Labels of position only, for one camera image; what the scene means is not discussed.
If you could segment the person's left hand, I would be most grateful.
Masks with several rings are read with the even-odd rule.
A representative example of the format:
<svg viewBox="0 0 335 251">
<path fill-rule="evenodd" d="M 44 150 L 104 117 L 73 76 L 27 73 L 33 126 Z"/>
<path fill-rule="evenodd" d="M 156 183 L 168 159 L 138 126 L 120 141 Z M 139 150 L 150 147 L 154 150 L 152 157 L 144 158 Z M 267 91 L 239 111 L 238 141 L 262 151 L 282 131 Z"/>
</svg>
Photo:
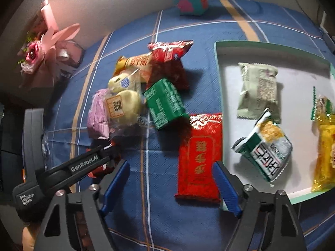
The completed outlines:
<svg viewBox="0 0 335 251">
<path fill-rule="evenodd" d="M 40 230 L 39 224 L 30 224 L 23 228 L 22 246 L 24 251 L 34 251 L 37 235 Z"/>
</svg>

